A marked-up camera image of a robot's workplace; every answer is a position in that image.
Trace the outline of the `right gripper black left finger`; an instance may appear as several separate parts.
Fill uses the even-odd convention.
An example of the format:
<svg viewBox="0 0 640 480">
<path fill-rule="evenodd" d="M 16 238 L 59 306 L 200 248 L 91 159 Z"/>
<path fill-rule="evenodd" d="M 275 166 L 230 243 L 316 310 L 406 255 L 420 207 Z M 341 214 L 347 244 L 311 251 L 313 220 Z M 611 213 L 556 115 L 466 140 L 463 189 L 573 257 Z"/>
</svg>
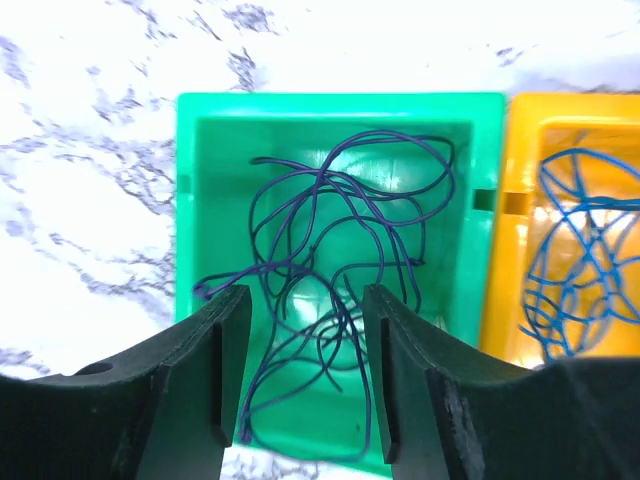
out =
<svg viewBox="0 0 640 480">
<path fill-rule="evenodd" d="M 73 375 L 1 381 L 5 479 L 216 479 L 232 444 L 251 329 L 235 285 Z"/>
</svg>

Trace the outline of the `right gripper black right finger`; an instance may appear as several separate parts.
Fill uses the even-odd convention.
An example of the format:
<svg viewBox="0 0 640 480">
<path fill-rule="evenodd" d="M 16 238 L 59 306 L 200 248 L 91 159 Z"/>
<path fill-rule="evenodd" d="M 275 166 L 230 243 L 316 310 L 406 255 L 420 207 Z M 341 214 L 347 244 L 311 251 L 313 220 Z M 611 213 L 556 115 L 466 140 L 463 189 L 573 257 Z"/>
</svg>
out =
<svg viewBox="0 0 640 480">
<path fill-rule="evenodd" d="M 396 479 L 635 479 L 639 362 L 537 370 L 482 353 L 387 288 L 363 298 L 384 461 Z"/>
</svg>

